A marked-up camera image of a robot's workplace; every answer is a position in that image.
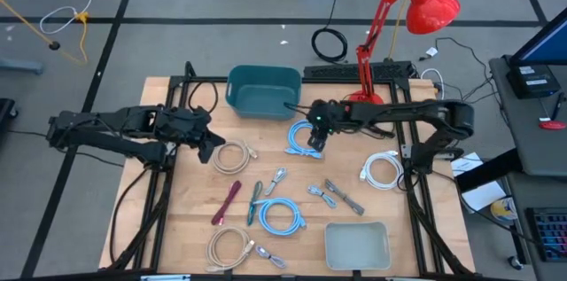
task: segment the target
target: gray plastic tray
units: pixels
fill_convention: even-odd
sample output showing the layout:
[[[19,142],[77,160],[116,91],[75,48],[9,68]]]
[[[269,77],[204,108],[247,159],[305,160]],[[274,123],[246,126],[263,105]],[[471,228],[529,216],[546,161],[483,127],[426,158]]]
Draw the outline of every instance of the gray plastic tray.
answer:
[[[327,266],[334,270],[389,269],[388,229],[381,222],[332,222],[325,227]]]

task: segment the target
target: blue cable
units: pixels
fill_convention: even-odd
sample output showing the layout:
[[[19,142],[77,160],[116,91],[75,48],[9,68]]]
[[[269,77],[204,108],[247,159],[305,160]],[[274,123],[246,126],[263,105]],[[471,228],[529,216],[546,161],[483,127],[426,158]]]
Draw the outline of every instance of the blue cable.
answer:
[[[287,141],[290,143],[290,148],[285,149],[285,152],[289,154],[298,154],[301,156],[311,156],[316,159],[322,159],[322,153],[317,152],[317,150],[313,148],[303,148],[295,142],[295,134],[297,134],[298,130],[303,128],[313,129],[313,125],[311,125],[311,123],[309,123],[309,121],[307,120],[301,120],[297,121],[291,126],[290,132],[287,135]]]
[[[263,199],[257,200],[254,202],[255,205],[262,204],[260,211],[258,213],[258,219],[260,224],[267,232],[277,235],[277,236],[289,236],[293,234],[295,231],[301,228],[307,227],[305,219],[301,216],[301,212],[299,211],[298,206],[293,202],[293,200],[289,198],[274,198],[274,199]],[[287,206],[293,212],[293,222],[291,223],[290,227],[286,230],[276,230],[272,226],[268,224],[266,221],[266,215],[268,214],[268,210],[273,205],[284,205]]]

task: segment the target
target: coiled black cable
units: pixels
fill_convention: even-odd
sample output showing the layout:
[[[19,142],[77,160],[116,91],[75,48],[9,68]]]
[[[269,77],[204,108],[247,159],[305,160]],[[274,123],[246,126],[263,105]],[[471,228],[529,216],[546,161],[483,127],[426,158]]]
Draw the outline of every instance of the coiled black cable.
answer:
[[[313,48],[313,51],[315,52],[315,54],[317,54],[317,56],[326,61],[329,62],[331,64],[340,64],[338,62],[345,60],[346,58],[346,53],[348,50],[348,42],[346,41],[346,37],[339,31],[337,31],[336,29],[332,29],[329,28],[330,22],[333,18],[333,12],[335,11],[335,4],[337,3],[337,0],[333,0],[333,5],[330,8],[330,16],[329,16],[329,20],[327,20],[327,24],[325,25],[325,27],[317,29],[313,35],[311,36],[311,47]],[[343,50],[340,52],[340,54],[338,54],[337,56],[327,56],[323,53],[321,53],[319,51],[319,49],[317,48],[317,37],[319,36],[320,33],[329,33],[335,37],[337,37],[337,39],[340,41],[340,43],[342,44]]]

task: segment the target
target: white paper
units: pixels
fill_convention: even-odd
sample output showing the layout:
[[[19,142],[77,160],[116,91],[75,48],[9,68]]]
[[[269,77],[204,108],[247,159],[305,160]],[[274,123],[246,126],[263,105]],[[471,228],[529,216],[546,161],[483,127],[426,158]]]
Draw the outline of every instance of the white paper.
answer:
[[[457,177],[463,172],[476,168],[482,164],[482,160],[475,152],[470,153],[463,158],[451,162],[453,176]],[[477,189],[465,192],[462,197],[467,201],[470,207],[478,211],[492,204],[494,201],[506,197],[506,193],[496,182],[491,182],[482,185]]]

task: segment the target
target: wooden tabletop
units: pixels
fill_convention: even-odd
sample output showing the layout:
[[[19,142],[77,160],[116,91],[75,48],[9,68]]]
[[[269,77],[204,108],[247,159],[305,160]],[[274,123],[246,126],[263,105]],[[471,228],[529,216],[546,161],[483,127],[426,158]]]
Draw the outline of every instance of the wooden tabletop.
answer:
[[[163,103],[167,94],[168,78],[150,77],[146,79],[141,105]],[[411,80],[411,96],[415,101],[434,98],[431,81]],[[225,84],[217,84],[219,104],[212,113],[213,121],[209,129],[225,139],[245,140],[259,155],[251,160],[239,174],[226,176],[217,172],[210,162],[203,165],[198,161],[197,151],[181,147],[175,165],[173,190],[167,212],[167,223],[159,260],[161,273],[206,273],[206,244],[217,230],[211,225],[213,215],[226,198],[230,185],[240,180],[242,189],[230,205],[225,216],[225,225],[244,228],[257,245],[262,245],[273,255],[287,261],[286,269],[278,269],[268,260],[251,253],[246,261],[234,270],[235,274],[302,276],[350,276],[352,271],[335,271],[325,262],[324,229],[329,222],[383,222],[388,229],[392,266],[388,270],[364,270],[363,276],[405,276],[418,275],[414,241],[409,221],[407,198],[397,188],[379,191],[366,182],[359,181],[359,173],[364,161],[374,152],[398,151],[398,139],[377,140],[363,134],[340,134],[331,136],[325,146],[324,160],[306,156],[289,155],[287,133],[293,122],[301,119],[299,114],[291,121],[263,121],[240,119],[224,100]],[[310,105],[317,98],[325,100],[341,99],[346,94],[357,91],[356,84],[303,84],[301,104]],[[376,92],[385,102],[390,102],[387,86],[376,85]],[[210,107],[213,103],[213,90],[203,84],[192,99],[193,105]],[[384,124],[383,129],[392,129],[392,124]],[[417,123],[420,139],[429,137],[434,128],[424,122]],[[409,135],[407,125],[404,132]],[[298,143],[306,143],[307,129],[298,133]],[[223,150],[221,160],[229,165],[237,163],[242,157],[237,148]],[[289,237],[278,237],[266,232],[258,223],[246,225],[249,201],[254,184],[261,180],[266,188],[277,168],[288,169],[288,176],[277,185],[270,196],[293,199],[307,222],[305,230],[298,230]],[[435,170],[451,174],[447,161],[436,161]],[[118,196],[142,170],[136,160],[127,160]],[[372,174],[381,182],[391,182],[395,176],[393,167],[385,161],[375,162]],[[130,242],[140,227],[142,211],[149,182],[146,175],[124,199],[117,220],[115,253],[119,254]],[[307,193],[310,184],[317,184],[324,190],[324,179],[329,178],[341,190],[365,209],[363,216],[356,215],[342,200],[335,198],[338,207],[331,209],[322,198]],[[474,270],[467,231],[462,210],[454,185],[438,176],[428,177],[435,221],[441,237],[451,250],[469,269]],[[269,211],[268,222],[278,229],[287,227],[291,221],[291,211],[285,207],[274,206]],[[149,265],[153,233],[148,237],[145,266]],[[424,248],[429,249],[429,239],[424,239]],[[241,249],[238,236],[225,235],[217,246],[223,260],[235,259]],[[429,251],[426,251],[431,262]],[[100,266],[110,264],[108,256],[108,236],[100,260]]]

